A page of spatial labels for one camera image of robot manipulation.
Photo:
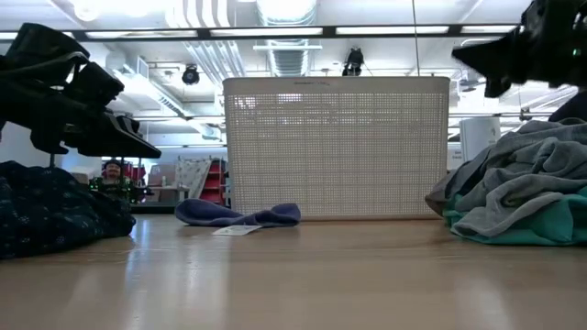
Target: wooden table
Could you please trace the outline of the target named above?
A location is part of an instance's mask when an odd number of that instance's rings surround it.
[[[0,328],[585,328],[582,248],[484,246],[434,220],[215,230],[139,215],[131,237],[3,261]]]

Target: navy floral fabric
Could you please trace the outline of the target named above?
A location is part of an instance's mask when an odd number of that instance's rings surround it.
[[[126,236],[135,223],[126,202],[90,192],[65,170],[0,163],[0,259]]]

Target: green cloth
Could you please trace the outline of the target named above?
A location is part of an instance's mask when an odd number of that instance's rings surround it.
[[[453,234],[470,240],[494,245],[571,246],[587,243],[587,187],[577,193],[566,194],[535,214],[516,222],[498,236],[481,236],[474,232],[461,235],[452,230],[454,224],[466,214],[454,209],[462,198],[455,195],[444,209],[443,216]]]

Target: ceiling duct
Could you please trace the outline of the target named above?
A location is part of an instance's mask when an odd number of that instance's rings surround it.
[[[257,0],[259,21],[265,27],[309,26],[316,21],[316,0]],[[309,46],[308,39],[267,40],[268,46]],[[277,77],[299,77],[308,74],[308,50],[270,50],[271,72]]]

